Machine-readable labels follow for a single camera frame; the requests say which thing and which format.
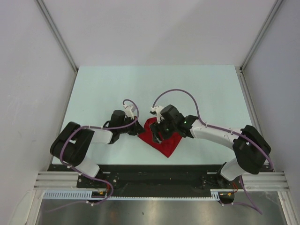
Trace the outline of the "red cloth napkin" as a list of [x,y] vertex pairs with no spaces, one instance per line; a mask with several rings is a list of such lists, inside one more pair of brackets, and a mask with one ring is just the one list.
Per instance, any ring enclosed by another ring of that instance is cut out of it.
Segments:
[[156,121],[156,118],[147,119],[145,124],[144,124],[145,132],[138,135],[138,137],[141,140],[143,140],[145,143],[150,145],[151,147],[158,150],[164,156],[169,158],[173,154],[173,152],[175,151],[177,146],[179,145],[182,137],[178,133],[173,133],[172,136],[169,139],[163,140],[161,143],[153,142],[152,133],[151,133],[151,130],[150,130],[150,124],[152,124],[155,121]]

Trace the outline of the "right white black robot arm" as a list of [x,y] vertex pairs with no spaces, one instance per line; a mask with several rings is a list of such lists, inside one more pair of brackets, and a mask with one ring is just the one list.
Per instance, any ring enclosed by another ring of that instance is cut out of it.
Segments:
[[182,138],[208,140],[234,152],[234,159],[222,164],[215,175],[213,184],[221,188],[229,187],[245,173],[258,174],[269,159],[271,147],[251,125],[241,129],[208,125],[196,116],[183,116],[173,105],[152,107],[150,113],[156,116],[155,122],[150,124],[154,143],[162,144],[177,133]]

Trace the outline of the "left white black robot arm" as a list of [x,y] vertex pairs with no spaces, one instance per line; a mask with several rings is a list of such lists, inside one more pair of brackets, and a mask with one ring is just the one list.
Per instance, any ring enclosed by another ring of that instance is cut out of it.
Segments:
[[137,136],[144,132],[132,111],[115,110],[110,120],[96,130],[69,122],[52,143],[50,154],[87,175],[87,182],[97,188],[103,184],[104,178],[100,167],[86,156],[90,144],[114,144],[121,134]]

